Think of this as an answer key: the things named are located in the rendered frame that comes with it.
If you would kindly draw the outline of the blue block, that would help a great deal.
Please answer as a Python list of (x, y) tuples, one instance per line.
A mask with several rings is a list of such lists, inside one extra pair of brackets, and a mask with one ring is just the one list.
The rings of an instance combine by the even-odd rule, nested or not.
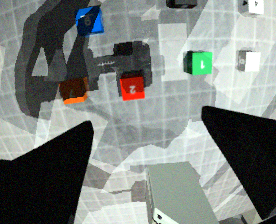
[(79, 36), (103, 34), (102, 11), (99, 7), (87, 7), (74, 11)]

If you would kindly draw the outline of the orange block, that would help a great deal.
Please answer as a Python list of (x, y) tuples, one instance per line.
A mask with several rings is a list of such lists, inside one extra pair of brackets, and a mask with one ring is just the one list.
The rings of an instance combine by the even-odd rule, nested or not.
[(78, 77), (78, 79), (75, 80), (62, 81), (62, 83), (58, 85), (60, 85), (62, 99), (65, 101), (65, 104), (85, 101), (87, 95), (83, 77)]

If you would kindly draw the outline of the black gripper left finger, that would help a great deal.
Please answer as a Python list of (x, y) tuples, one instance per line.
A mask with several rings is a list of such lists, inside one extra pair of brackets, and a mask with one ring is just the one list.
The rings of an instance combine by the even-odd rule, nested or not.
[(94, 128), (82, 121), (13, 160), (0, 159), (0, 200), (24, 224), (74, 224)]

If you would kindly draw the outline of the red block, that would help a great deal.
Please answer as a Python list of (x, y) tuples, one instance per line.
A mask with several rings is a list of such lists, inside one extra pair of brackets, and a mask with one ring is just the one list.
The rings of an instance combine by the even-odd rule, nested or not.
[(123, 100), (145, 99), (141, 75), (121, 77)]

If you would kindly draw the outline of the green block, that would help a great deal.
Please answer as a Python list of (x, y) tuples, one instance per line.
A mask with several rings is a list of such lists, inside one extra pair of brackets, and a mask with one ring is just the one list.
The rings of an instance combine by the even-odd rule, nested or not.
[(187, 73), (206, 75), (211, 73), (212, 52), (187, 52)]

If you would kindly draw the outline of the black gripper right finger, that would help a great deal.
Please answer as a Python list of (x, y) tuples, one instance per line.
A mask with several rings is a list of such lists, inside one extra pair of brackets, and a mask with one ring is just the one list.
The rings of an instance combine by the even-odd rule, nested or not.
[(259, 217), (276, 214), (276, 120), (205, 105), (203, 124)]

